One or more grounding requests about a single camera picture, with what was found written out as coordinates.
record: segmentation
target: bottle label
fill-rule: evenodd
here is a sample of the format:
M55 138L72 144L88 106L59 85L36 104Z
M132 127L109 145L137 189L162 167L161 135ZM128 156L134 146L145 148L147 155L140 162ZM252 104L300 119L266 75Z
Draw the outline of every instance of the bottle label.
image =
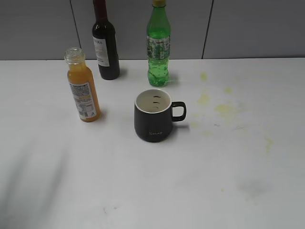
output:
M81 119L96 116L95 105L89 83L72 84L70 88L75 100L75 104Z
M170 56L171 37L154 39L147 36L147 56L152 59L163 60Z
M105 39L93 37L96 59L100 66L109 67L108 52Z

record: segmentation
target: wall seam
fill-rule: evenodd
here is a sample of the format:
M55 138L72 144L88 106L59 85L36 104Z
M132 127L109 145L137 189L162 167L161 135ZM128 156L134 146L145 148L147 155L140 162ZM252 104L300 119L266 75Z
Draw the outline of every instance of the wall seam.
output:
M209 15L209 21L208 21L208 26L207 26L207 28L206 28L206 33L205 33L205 38L204 38L204 43L203 43L203 50L202 50L201 59L203 59L204 50L205 50L205 46L206 46L206 41L207 41L207 38L208 38L208 33L209 33L209 28L210 28L210 22L211 22L211 17L212 17L212 11L213 11L213 6L214 6L214 0L212 0L212 4L211 4L210 15Z
M70 7L71 7L72 15L73 15L73 21L74 21L74 26L75 26L75 30L76 30L77 39L78 39L78 44L79 44L79 46L81 48L81 40L80 40L80 36L79 36L78 30L77 30L77 25L76 25L76 20L75 20L75 16L74 16L72 2L71 2L71 0L69 0L69 2L70 2Z

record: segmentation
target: mug handle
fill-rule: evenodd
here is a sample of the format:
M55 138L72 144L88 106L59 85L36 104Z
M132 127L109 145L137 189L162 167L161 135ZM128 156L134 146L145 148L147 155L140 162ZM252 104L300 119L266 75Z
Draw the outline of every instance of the mug handle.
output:
M173 122L183 121L186 117L186 106L184 102L172 102L172 107L183 107L183 114L181 116L172 116Z

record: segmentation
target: bottle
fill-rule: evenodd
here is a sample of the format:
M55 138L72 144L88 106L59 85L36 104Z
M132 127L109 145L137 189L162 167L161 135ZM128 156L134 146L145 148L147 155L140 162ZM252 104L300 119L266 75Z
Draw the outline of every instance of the bottle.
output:
M84 122L93 122L100 117L101 111L85 54L80 48L69 48L64 58L69 65L68 81L79 116Z
M153 11L147 25L148 81L164 87L168 82L171 26L165 12L166 0L153 0Z
M101 77L114 80L120 75L115 29L108 21L105 0L93 0L96 23L92 35Z

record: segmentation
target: dark red bottle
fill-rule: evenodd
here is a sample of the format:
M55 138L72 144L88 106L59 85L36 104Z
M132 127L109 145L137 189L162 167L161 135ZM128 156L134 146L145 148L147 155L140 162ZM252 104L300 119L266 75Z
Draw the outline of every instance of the dark red bottle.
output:
M96 23L92 35L100 74L105 80L114 80L120 75L115 29L108 21L105 0L93 0L93 5Z

